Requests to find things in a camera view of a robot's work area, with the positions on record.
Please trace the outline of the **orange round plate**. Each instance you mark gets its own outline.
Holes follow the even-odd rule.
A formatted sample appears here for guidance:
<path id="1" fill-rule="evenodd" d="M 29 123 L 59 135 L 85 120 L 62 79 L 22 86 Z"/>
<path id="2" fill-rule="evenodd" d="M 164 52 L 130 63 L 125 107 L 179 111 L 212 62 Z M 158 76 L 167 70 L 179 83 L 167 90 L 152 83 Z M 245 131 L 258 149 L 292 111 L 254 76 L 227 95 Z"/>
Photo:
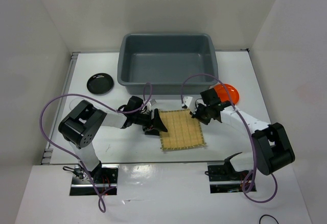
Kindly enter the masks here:
<path id="1" fill-rule="evenodd" d="M 222 102 L 228 101 L 231 98 L 232 102 L 236 105 L 240 99 L 238 91 L 234 86 L 230 84 L 224 84 L 224 86 L 227 88 L 227 90 L 225 90 L 221 84 L 214 86 L 214 90 L 217 93 L 217 96 Z"/>

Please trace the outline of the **woven bamboo mat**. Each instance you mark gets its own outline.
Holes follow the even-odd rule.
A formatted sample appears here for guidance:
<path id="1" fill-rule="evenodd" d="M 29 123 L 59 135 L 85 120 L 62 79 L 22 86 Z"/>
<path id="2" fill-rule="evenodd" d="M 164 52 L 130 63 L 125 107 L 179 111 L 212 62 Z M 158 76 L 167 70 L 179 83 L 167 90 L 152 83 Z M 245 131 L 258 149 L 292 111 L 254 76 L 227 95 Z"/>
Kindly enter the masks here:
<path id="1" fill-rule="evenodd" d="M 160 132 L 163 151 L 189 150 L 206 146 L 200 122 L 192 118 L 189 109 L 159 111 L 167 132 Z"/>

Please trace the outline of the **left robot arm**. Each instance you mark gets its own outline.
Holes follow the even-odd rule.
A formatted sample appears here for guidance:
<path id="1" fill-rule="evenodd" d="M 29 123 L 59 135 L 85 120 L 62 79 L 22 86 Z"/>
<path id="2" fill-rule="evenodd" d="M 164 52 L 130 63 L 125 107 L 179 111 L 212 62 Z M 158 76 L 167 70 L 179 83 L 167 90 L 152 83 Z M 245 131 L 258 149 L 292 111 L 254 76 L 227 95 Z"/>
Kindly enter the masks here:
<path id="1" fill-rule="evenodd" d="M 58 131 L 72 146 L 79 158 L 83 176 L 90 183 L 96 183 L 102 176 L 102 163 L 95 153 L 92 141 L 100 127 L 126 129 L 131 125 L 142 127 L 146 135 L 158 136 L 168 132 L 160 118 L 159 110 L 149 109 L 140 97 L 132 96 L 117 112 L 105 112 L 92 103 L 82 100 L 60 122 Z"/>

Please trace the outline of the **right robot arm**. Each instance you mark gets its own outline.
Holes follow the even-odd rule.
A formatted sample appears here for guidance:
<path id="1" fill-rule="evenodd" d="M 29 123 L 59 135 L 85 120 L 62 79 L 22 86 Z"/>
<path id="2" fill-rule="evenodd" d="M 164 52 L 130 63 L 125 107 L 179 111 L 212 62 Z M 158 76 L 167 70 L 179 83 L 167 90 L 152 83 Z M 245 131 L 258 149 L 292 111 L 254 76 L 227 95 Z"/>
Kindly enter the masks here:
<path id="1" fill-rule="evenodd" d="M 183 98 L 183 107 L 190 110 L 192 118 L 204 125 L 212 120 L 226 124 L 236 131 L 249 136 L 254 153 L 236 153 L 226 160 L 224 174 L 230 179 L 236 179 L 242 171 L 257 169 L 263 175 L 293 163 L 295 153 L 284 126 L 278 122 L 269 124 L 243 111 L 229 100 L 221 101 L 214 89 L 200 93 L 202 103 L 191 96 Z"/>

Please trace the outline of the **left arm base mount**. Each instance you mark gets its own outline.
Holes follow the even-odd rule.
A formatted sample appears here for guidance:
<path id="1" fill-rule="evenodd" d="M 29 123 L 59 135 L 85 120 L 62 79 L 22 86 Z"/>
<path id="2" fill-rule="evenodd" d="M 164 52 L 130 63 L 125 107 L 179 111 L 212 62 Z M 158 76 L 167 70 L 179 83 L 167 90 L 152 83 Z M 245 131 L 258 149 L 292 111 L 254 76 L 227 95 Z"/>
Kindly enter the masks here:
<path id="1" fill-rule="evenodd" d="M 80 165 L 63 166 L 64 171 L 72 173 L 70 196 L 97 195 L 89 177 Z M 103 164 L 99 174 L 94 175 L 93 182 L 102 195 L 117 195 L 119 167 L 116 164 Z"/>

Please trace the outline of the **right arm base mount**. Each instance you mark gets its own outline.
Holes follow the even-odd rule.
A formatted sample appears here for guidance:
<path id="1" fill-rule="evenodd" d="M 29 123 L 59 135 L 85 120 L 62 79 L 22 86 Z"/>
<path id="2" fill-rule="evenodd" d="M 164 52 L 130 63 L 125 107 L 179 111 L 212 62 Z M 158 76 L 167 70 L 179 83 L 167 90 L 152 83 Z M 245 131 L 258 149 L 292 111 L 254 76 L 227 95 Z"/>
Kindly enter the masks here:
<path id="1" fill-rule="evenodd" d="M 248 170 L 237 172 L 227 163 L 209 164 L 204 174 L 208 177 L 211 193 L 243 192 L 243 185 L 248 187 L 252 177 L 244 181 Z"/>

